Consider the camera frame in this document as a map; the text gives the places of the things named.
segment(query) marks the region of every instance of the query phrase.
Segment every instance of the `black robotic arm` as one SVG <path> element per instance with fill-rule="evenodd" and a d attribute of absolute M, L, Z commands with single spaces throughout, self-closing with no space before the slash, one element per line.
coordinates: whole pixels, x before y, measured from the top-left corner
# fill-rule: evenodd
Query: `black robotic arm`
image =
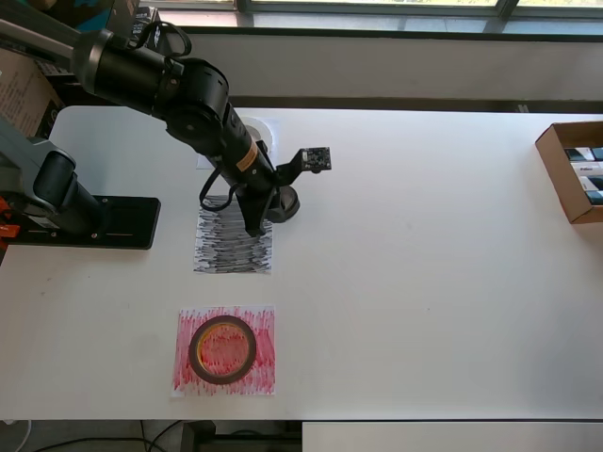
<path fill-rule="evenodd" d="M 190 51 L 182 30 L 165 23 L 148 26 L 171 28 L 183 39 L 184 54 Z M 251 236 L 264 233 L 264 219 L 284 222 L 295 215 L 300 202 L 290 185 L 302 171 L 331 169 L 328 148 L 299 150 L 291 163 L 274 168 L 264 143 L 253 141 L 230 104 L 226 78 L 207 61 L 162 56 L 107 30 L 78 33 L 16 0 L 0 4 L 3 43 L 16 51 L 26 47 L 30 54 L 33 49 L 38 59 L 70 69 L 86 91 L 164 121 L 170 135 L 215 168 L 200 194 L 201 206 L 221 208 L 204 203 L 221 175 L 231 187 L 230 198 L 236 195 Z"/>

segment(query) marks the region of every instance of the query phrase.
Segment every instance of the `floor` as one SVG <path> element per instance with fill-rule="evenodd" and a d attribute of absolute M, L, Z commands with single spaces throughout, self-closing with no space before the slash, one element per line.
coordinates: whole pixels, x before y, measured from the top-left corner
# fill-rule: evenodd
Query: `floor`
<path fill-rule="evenodd" d="M 145 437 L 152 440 L 173 421 L 144 421 Z M 216 433 L 238 434 L 243 431 L 263 435 L 282 434 L 286 422 L 273 421 L 214 421 Z M 0 452 L 15 452 L 27 430 L 27 422 L 19 421 L 7 426 L 0 421 Z M 34 452 L 42 447 L 86 437 L 141 438 L 137 421 L 34 421 L 31 434 L 20 452 Z M 170 429 L 157 442 L 167 452 L 181 452 L 182 424 Z M 142 443 L 79 443 L 53 449 L 57 452 L 143 452 Z M 274 450 L 270 447 L 257 450 Z M 283 448 L 282 450 L 299 450 Z"/>
<path fill-rule="evenodd" d="M 145 436 L 153 439 L 172 421 L 144 421 Z M 26 421 L 7 426 L 0 421 L 0 452 L 14 452 L 23 440 Z M 85 437 L 141 438 L 139 421 L 33 421 L 31 434 L 21 452 L 33 452 L 41 447 Z M 167 452 L 179 452 L 182 425 L 168 431 L 158 444 Z M 64 446 L 60 452 L 143 452 L 142 443 L 80 443 Z"/>

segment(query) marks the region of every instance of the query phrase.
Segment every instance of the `black mounting plate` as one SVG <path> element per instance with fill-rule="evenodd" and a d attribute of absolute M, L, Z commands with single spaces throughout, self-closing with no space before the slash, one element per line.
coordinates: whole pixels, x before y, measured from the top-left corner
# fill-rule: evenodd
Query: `black mounting plate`
<path fill-rule="evenodd" d="M 87 235 L 73 235 L 42 228 L 31 219 L 14 215 L 10 224 L 18 224 L 21 231 L 15 238 L 7 238 L 10 245 L 38 245 L 45 247 L 112 248 L 148 250 L 153 245 L 155 227 L 161 202 L 157 198 L 124 196 L 95 196 L 104 209 L 103 224 Z"/>

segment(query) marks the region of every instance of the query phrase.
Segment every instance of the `white table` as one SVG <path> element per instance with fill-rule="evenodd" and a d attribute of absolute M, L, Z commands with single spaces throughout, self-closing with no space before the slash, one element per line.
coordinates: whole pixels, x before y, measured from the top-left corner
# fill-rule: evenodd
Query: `white table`
<path fill-rule="evenodd" d="M 533 146 L 596 117 L 240 113 L 279 120 L 281 161 L 332 149 L 269 276 L 192 272 L 207 171 L 159 121 L 61 113 L 90 192 L 162 210 L 149 251 L 9 248 L 0 418 L 603 416 L 603 225 L 567 222 Z M 277 394 L 171 398 L 178 311 L 234 304 L 276 306 Z"/>

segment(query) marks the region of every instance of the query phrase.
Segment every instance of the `cardboard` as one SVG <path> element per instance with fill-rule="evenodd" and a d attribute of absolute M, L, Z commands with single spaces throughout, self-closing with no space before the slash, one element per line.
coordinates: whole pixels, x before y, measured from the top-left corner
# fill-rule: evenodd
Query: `cardboard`
<path fill-rule="evenodd" d="M 61 108 L 30 58 L 0 49 L 0 117 L 26 137 L 48 138 Z"/>
<path fill-rule="evenodd" d="M 536 148 L 570 223 L 603 221 L 603 205 L 591 205 L 563 149 L 600 146 L 603 146 L 603 121 L 554 123 L 536 140 Z"/>

